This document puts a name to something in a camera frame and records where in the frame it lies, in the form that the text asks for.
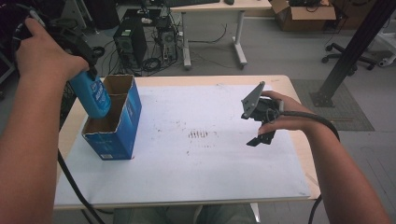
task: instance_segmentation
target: computer tower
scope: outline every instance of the computer tower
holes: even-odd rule
[[[163,32],[161,36],[164,61],[173,61],[177,57],[177,45],[173,30]]]
[[[148,47],[140,18],[123,20],[113,38],[122,66],[140,68]]]

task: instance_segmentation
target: cardboard box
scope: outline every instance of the cardboard box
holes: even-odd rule
[[[327,20],[335,20],[332,5],[290,7],[286,0],[273,0],[270,3],[282,31],[321,31]]]
[[[340,30],[357,30],[364,21],[362,17],[348,17],[340,8],[334,7],[337,20],[327,21],[327,28]]]
[[[133,76],[107,76],[111,107],[103,119],[87,119],[82,136],[104,161],[130,160],[142,105]]]
[[[375,0],[332,0],[349,18],[365,18],[375,4]]]

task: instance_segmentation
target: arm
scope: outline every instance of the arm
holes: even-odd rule
[[[25,24],[33,37],[17,51],[21,78],[0,137],[0,223],[51,223],[64,85],[88,65],[35,20]]]
[[[285,102],[285,111],[310,112],[288,96],[264,91],[263,96]],[[332,131],[316,121],[280,117],[260,127],[259,133],[277,129],[301,130],[311,146],[323,202],[331,223],[390,223],[375,191]]]

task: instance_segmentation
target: chair wheel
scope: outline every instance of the chair wheel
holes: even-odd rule
[[[328,58],[328,57],[322,58],[322,63],[327,63],[328,61],[329,61],[329,58]]]
[[[332,45],[326,46],[326,51],[331,51],[332,50]]]
[[[373,68],[374,68],[373,64],[370,64],[369,66],[367,66],[367,70],[369,70],[369,71],[373,70]]]

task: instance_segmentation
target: black pole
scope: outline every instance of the black pole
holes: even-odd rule
[[[376,0],[363,23],[353,35],[318,92],[311,92],[315,106],[332,106],[335,91],[347,77],[353,64],[363,54],[396,8],[396,0]]]

